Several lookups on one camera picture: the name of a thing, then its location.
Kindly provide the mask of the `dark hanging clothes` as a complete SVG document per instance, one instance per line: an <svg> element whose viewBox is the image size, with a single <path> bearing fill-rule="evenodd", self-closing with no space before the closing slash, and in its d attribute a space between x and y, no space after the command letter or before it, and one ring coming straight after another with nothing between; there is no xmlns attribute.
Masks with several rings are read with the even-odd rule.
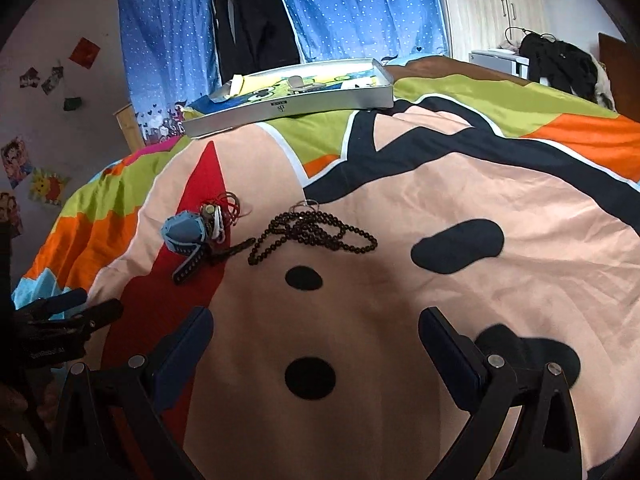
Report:
<svg viewBox="0 0 640 480"><path fill-rule="evenodd" d="M282 0L212 0L221 80L300 62Z"/></svg>

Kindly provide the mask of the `blue dotted wardrobe curtain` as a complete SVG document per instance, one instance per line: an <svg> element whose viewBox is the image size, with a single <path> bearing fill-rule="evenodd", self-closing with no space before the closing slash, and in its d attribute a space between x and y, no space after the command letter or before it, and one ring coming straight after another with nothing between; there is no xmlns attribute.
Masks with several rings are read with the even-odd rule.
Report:
<svg viewBox="0 0 640 480"><path fill-rule="evenodd" d="M449 51L439 0L282 0L300 62ZM224 82L212 0L118 0L130 101L144 142L180 133L182 111Z"/></svg>

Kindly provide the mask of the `anime poster on wall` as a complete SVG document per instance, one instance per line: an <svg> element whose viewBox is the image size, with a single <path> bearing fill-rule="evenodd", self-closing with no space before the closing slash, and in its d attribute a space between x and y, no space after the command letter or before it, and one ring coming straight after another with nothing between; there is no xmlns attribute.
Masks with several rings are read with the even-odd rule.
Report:
<svg viewBox="0 0 640 480"><path fill-rule="evenodd" d="M1 160L11 188L17 188L34 170L25 142L19 136L1 149Z"/></svg>

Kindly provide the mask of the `white tray with frog painting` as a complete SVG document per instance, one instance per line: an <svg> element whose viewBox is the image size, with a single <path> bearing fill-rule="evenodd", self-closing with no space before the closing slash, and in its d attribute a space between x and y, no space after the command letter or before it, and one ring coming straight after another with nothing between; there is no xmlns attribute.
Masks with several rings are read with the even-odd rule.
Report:
<svg viewBox="0 0 640 480"><path fill-rule="evenodd" d="M326 88L288 92L288 77L322 82ZM390 108L394 77L377 60L334 60L234 75L218 90L201 96L182 111L182 128L200 138L266 120L330 112Z"/></svg>

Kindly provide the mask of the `white wardrobe cabinet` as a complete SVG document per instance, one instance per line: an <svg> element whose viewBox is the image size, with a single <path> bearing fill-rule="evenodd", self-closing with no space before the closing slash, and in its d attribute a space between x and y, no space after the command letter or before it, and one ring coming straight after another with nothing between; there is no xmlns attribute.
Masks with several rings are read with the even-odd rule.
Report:
<svg viewBox="0 0 640 480"><path fill-rule="evenodd" d="M548 32L544 0L442 0L449 55L466 62L471 52L520 41L528 30Z"/></svg>

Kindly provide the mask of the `colourful cartoon bed cover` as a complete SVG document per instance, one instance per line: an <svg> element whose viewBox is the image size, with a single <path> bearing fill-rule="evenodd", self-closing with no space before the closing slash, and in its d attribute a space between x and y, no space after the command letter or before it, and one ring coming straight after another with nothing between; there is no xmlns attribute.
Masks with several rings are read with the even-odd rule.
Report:
<svg viewBox="0 0 640 480"><path fill-rule="evenodd" d="M423 479L462 427L418 336L439 307L485 348L560 364L580 474L639 442L639 126L446 58L396 67L389 110L337 110L170 140L66 203L13 298L74 287L125 312L89 346L148 350L196 304L214 340L169 426L209 479ZM160 225L222 191L234 242L299 200L376 237L288 242L171 283Z"/></svg>

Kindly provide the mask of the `white hair clip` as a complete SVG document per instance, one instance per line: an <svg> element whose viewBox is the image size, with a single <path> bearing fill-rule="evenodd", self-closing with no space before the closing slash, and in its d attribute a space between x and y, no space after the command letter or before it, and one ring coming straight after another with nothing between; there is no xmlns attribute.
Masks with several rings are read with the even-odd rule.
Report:
<svg viewBox="0 0 640 480"><path fill-rule="evenodd" d="M204 204L201 206L200 216L206 229L207 239L212 243L222 244L226 239L226 226L221 206Z"/></svg>

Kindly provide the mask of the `white side table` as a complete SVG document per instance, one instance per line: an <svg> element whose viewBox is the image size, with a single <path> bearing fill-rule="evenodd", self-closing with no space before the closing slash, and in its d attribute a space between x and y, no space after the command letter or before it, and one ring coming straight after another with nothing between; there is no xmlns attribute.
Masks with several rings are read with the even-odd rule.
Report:
<svg viewBox="0 0 640 480"><path fill-rule="evenodd" d="M529 59L506 49L474 50L469 62L514 77L528 79Z"/></svg>

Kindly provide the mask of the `thin silver hoop earrings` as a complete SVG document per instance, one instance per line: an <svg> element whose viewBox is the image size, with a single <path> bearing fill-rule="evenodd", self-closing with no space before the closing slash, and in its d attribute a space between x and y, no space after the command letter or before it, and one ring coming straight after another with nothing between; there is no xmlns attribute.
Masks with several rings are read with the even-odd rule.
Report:
<svg viewBox="0 0 640 480"><path fill-rule="evenodd" d="M299 202L295 203L290 211L293 214L301 214L304 211L319 211L320 205L316 200L308 200L308 198L304 198Z"/></svg>

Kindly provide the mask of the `wooden bedside cabinet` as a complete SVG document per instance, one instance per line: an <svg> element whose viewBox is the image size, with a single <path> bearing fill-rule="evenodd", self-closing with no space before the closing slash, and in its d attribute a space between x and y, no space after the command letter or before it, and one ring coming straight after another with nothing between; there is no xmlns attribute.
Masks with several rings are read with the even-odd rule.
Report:
<svg viewBox="0 0 640 480"><path fill-rule="evenodd" d="M145 143L132 104L129 103L115 112L114 117L120 130L122 130L122 135L125 138L129 151L135 153L136 151L142 150L142 148L145 147Z"/></svg>

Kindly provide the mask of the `grey plastic hair claw clip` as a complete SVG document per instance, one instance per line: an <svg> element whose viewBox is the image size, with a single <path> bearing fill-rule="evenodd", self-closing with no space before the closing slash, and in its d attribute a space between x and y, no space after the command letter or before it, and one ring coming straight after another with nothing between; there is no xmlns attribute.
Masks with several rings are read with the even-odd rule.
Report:
<svg viewBox="0 0 640 480"><path fill-rule="evenodd" d="M326 84L322 84L322 82L314 82L313 80L306 82L302 76L297 75L288 77L288 92L292 94L315 92L324 88L326 88Z"/></svg>

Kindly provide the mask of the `black clothes pile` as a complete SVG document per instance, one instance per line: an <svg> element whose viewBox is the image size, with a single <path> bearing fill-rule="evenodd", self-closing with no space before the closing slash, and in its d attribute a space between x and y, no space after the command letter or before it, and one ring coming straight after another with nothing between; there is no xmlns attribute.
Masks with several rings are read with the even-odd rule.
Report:
<svg viewBox="0 0 640 480"><path fill-rule="evenodd" d="M528 59L528 79L616 111L615 100L603 65L574 44L529 32L518 47Z"/></svg>

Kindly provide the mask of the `sun cartoon wall sticker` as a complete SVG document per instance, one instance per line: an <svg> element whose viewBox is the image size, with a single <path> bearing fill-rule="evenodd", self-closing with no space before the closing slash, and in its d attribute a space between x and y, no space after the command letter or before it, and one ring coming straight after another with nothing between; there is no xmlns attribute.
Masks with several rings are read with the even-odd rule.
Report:
<svg viewBox="0 0 640 480"><path fill-rule="evenodd" d="M32 172L28 198L34 202L61 206L62 195L68 182L70 182L69 177L63 177L56 172L42 168L35 168Z"/></svg>

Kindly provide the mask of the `red paper wall sticker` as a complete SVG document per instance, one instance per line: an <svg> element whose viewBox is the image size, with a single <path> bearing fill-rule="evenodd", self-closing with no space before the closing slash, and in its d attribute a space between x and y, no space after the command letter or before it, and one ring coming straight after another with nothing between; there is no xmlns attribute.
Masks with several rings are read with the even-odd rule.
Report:
<svg viewBox="0 0 640 480"><path fill-rule="evenodd" d="M86 70L90 70L94 62L96 62L100 50L101 48L97 44L85 37L81 37L68 59Z"/></svg>

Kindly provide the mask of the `brown wooden headboard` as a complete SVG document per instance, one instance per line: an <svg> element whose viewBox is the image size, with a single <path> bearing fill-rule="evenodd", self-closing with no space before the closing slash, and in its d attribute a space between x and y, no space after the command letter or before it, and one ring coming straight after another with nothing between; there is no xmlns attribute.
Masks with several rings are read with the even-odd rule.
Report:
<svg viewBox="0 0 640 480"><path fill-rule="evenodd" d="M639 49L600 32L599 53L611 81L616 110L638 122L640 120Z"/></svg>

